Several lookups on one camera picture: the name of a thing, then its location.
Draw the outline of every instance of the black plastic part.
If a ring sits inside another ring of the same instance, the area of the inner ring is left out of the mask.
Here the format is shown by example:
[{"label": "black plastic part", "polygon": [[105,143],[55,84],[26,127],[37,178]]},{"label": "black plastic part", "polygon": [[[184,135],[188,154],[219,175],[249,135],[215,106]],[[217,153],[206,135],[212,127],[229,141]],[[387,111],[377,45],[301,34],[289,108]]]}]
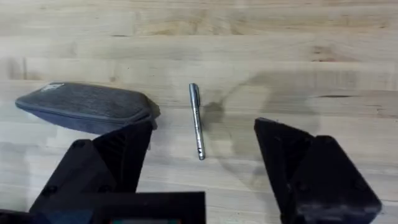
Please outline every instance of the black plastic part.
[{"label": "black plastic part", "polygon": [[254,125],[283,224],[368,224],[381,202],[330,136],[264,118]]},{"label": "black plastic part", "polygon": [[136,189],[152,123],[126,126],[93,141],[75,141],[40,193],[31,224],[109,224],[149,218],[206,223],[205,193],[145,193]]}]

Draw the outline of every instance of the wooden table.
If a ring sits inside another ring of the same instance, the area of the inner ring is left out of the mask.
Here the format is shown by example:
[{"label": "wooden table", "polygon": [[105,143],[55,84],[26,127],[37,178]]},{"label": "wooden table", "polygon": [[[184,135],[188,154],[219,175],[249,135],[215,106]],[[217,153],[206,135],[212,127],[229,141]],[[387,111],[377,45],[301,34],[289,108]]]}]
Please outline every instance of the wooden table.
[{"label": "wooden table", "polygon": [[208,223],[280,223],[259,116],[337,138],[384,204],[375,223],[397,223],[397,62],[397,1],[0,0],[0,208],[27,210],[69,145],[95,137],[14,106],[58,80],[158,103],[139,191],[205,190]]}]

